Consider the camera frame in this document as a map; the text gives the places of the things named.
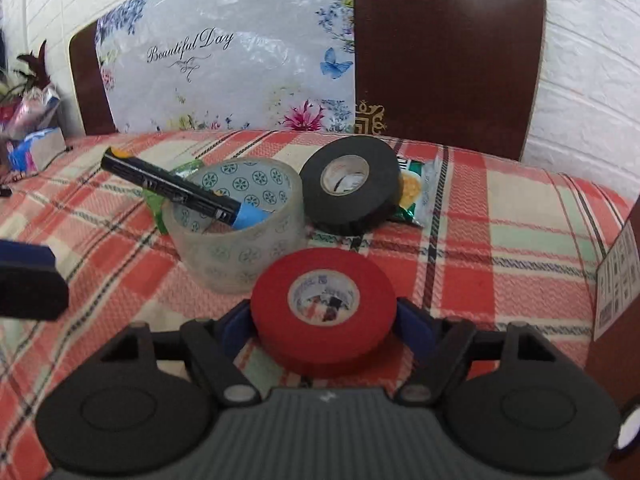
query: colorful package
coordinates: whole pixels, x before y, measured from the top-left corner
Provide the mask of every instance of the colorful package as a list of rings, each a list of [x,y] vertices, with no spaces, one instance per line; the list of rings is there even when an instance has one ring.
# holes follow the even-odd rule
[[[402,178],[402,197],[393,221],[428,227],[433,211],[436,176],[440,173],[437,158],[421,162],[398,156]]]
[[[52,84],[44,90],[32,88],[20,101],[3,134],[11,140],[23,140],[38,128],[49,126],[60,104],[60,97]]]

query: plaid tablecloth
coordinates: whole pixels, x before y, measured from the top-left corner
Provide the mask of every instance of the plaid tablecloth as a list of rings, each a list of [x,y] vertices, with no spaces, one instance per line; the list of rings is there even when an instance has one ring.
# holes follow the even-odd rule
[[[0,202],[0,237],[48,245],[70,288],[56,323],[0,321],[0,478],[35,480],[49,469],[33,428],[47,393],[133,319],[153,330],[217,318],[239,296],[198,286],[169,237],[159,234],[139,189],[99,169],[110,144],[170,168],[188,158],[273,157],[300,170],[336,135],[176,132],[87,138]],[[363,237],[310,234],[310,245],[357,251],[379,265],[398,296],[434,316],[504,328],[536,325],[583,364],[594,312],[594,271],[632,205],[601,186],[516,162],[424,142],[386,139],[406,158],[442,158],[428,230],[387,223]],[[263,391],[275,384],[382,384],[407,377],[412,355],[397,341],[376,365],[340,380],[301,378],[257,342],[236,364]]]

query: tape core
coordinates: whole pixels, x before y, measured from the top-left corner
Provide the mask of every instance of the tape core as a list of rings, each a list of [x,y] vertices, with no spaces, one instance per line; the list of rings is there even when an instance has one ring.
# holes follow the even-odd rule
[[[360,291],[346,274],[317,269],[293,282],[287,302],[298,319],[315,326],[335,326],[356,313]]]
[[[320,184],[328,194],[340,196],[353,193],[369,177],[369,163],[357,155],[334,158],[322,170]]]

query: white brick wall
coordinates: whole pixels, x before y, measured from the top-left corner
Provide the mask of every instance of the white brick wall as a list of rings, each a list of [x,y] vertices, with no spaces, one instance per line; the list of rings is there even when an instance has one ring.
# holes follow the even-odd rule
[[[1,0],[10,59],[48,41],[47,64],[82,134],[68,42],[121,0]],[[524,162],[640,192],[640,0],[547,0],[544,60]]]

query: snack package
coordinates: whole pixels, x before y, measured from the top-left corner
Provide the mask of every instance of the snack package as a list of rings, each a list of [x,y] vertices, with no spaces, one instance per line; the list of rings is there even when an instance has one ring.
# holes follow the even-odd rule
[[[431,212],[440,174],[440,160],[427,162],[409,160],[398,156],[398,166],[402,178],[402,197],[398,210],[391,220],[405,222],[427,228],[431,222]]]
[[[23,96],[4,134],[11,140],[23,140],[27,134],[48,126],[59,104],[60,97],[52,84],[44,90],[32,88]]]
[[[204,166],[204,162],[201,160],[192,160],[190,162],[186,162],[185,164],[181,164],[177,168],[173,168],[169,173],[177,175],[181,178],[187,178],[190,174],[195,173],[200,168]],[[156,221],[156,225],[158,226],[158,230],[163,234],[169,234],[166,226],[164,225],[164,221],[162,220],[162,202],[164,202],[164,197],[149,191],[148,189],[142,190],[142,195],[145,197],[146,206],[151,209],[151,214]]]

